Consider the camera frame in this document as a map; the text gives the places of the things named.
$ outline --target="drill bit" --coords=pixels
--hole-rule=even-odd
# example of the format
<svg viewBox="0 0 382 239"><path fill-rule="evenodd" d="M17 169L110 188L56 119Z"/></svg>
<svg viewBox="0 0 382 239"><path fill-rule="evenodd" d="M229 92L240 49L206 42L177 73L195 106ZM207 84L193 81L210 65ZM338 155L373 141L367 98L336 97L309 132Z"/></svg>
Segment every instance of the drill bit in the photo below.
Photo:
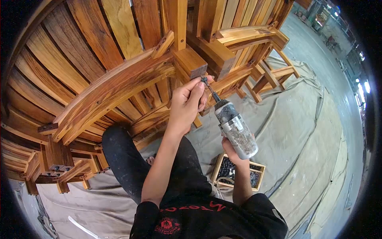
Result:
<svg viewBox="0 0 382 239"><path fill-rule="evenodd" d="M217 95L216 92L214 92L214 90L211 88L211 86L208 84L207 82L207 77L203 76L202 77L202 80L201 80L207 87L208 89L211 91L212 93L212 97L214 98L214 100L216 101L216 103L218 103L219 101L221 101L220 97Z"/></svg>

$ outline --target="person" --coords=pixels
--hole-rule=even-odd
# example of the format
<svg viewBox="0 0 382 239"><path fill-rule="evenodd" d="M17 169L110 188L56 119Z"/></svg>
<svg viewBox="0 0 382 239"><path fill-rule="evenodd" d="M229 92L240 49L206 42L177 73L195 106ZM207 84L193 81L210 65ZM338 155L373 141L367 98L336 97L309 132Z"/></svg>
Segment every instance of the person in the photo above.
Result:
<svg viewBox="0 0 382 239"><path fill-rule="evenodd" d="M227 138L222 146L236 167L233 203L211 196L212 186L184 136L207 96L201 77L173 91L168 125L151 165L127 127L114 125L104 132L105 157L138 204L130 238L286 238L284 218L264 194L253 195L249 159L241 160Z"/></svg>

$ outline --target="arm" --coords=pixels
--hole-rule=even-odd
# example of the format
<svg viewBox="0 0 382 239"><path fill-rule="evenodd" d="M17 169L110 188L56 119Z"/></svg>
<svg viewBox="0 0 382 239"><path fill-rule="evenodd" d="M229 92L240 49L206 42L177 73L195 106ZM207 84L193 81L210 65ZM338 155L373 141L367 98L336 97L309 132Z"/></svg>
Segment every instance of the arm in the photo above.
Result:
<svg viewBox="0 0 382 239"><path fill-rule="evenodd" d="M204 109L207 102L204 83L200 80L201 77L195 78L173 91L167 128L154 164L143 183L141 202L153 202L159 207L168 186L180 140L189 131L196 114Z"/></svg>
<svg viewBox="0 0 382 239"><path fill-rule="evenodd" d="M241 206L253 194L249 177L249 159L241 160L226 137L223 137L222 145L231 162L235 164L232 200L236 205Z"/></svg>

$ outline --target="bare foot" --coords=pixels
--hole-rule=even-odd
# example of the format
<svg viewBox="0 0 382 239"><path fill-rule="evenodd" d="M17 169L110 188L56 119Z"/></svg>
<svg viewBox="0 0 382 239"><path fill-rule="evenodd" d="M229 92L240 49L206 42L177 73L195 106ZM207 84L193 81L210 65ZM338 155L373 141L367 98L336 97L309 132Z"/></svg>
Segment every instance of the bare foot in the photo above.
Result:
<svg viewBox="0 0 382 239"><path fill-rule="evenodd" d="M149 165L153 165L154 164L154 157L153 156L150 156L146 161L147 161L147 163L149 164Z"/></svg>

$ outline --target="concrete floor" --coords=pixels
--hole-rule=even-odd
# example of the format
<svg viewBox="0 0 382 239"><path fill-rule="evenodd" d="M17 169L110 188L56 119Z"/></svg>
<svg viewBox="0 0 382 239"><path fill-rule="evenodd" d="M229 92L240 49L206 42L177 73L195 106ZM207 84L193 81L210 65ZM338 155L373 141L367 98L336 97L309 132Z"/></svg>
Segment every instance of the concrete floor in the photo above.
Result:
<svg viewBox="0 0 382 239"><path fill-rule="evenodd" d="M337 205L322 230L325 234L321 236L335 238L349 218L361 183L364 148L361 116L345 74L318 34L293 14L289 14L281 31L290 39L283 50L284 53L290 59L308 63L316 73L317 79L332 95L346 137L349 163L345 183ZM345 205L349 206L350 203L351 209L345 210Z"/></svg>

